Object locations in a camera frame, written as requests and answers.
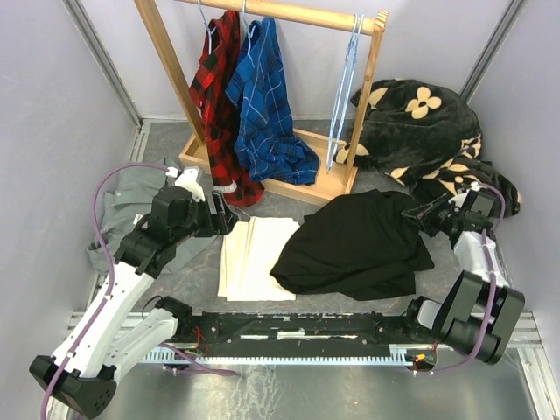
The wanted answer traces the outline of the wooden clothes rack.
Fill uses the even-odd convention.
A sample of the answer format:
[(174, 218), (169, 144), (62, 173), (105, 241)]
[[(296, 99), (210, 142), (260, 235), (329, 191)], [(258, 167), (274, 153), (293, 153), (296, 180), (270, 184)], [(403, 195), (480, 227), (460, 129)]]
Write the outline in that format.
[[(264, 192), (318, 205), (350, 193), (387, 12), (366, 18), (271, 1), (215, 7), (223, 14), (206, 21), (199, 67), (187, 80), (157, 4), (136, 3), (192, 129), (179, 157), (184, 169), (169, 176), (202, 200), (197, 177), (208, 172), (237, 206), (256, 203)], [(351, 35), (327, 135), (293, 125), (277, 20)]]

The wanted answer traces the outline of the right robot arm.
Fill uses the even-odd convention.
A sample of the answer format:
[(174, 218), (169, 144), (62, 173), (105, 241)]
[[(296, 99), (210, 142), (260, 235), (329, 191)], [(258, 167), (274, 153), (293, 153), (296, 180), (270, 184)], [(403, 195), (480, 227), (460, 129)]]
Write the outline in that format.
[(492, 213), (504, 214), (505, 207), (498, 189), (473, 182), (458, 195), (444, 194), (402, 212), (427, 235), (445, 234), (461, 268), (444, 302), (427, 297), (410, 302), (401, 322), (405, 338), (421, 342), (431, 336), (466, 362), (500, 360), (525, 306), (524, 295), (507, 281), (496, 241), (499, 223)]

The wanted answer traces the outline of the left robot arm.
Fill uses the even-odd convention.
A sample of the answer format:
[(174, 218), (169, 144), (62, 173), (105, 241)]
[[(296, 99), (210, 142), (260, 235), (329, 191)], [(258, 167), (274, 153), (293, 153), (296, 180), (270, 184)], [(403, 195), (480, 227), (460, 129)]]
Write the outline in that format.
[(195, 181), (162, 187), (108, 259), (108, 280), (65, 341), (52, 355), (39, 355), (29, 371), (46, 398), (54, 398), (87, 419), (109, 405), (123, 377), (152, 349), (167, 340), (188, 339), (193, 309), (163, 297), (120, 339), (119, 329), (137, 300), (193, 237), (229, 234), (237, 216), (221, 192), (207, 197)]

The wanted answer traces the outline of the black shirt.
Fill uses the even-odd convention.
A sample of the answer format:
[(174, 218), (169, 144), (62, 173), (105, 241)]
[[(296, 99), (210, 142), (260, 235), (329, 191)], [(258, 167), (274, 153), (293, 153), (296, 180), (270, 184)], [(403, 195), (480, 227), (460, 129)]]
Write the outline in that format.
[(340, 293), (357, 301), (413, 295), (415, 274), (435, 267), (418, 227), (402, 216), (416, 206), (397, 191), (340, 195), (304, 217), (270, 274), (296, 295)]

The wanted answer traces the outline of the light blue hangers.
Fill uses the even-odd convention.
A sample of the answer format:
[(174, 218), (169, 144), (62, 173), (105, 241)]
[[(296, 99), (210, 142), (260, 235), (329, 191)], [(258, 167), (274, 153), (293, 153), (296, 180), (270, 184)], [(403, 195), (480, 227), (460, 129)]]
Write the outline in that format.
[(338, 149), (339, 140), (342, 134), (342, 128), (346, 120), (347, 104), (349, 102), (351, 89), (354, 81), (354, 72), (357, 63), (358, 45), (361, 36), (362, 27), (364, 25), (364, 15), (354, 15), (353, 29), (346, 46), (346, 55), (339, 78), (339, 85), (334, 97), (332, 107), (332, 117), (330, 121), (329, 136), (326, 151), (325, 170), (329, 173), (333, 167), (335, 152)]

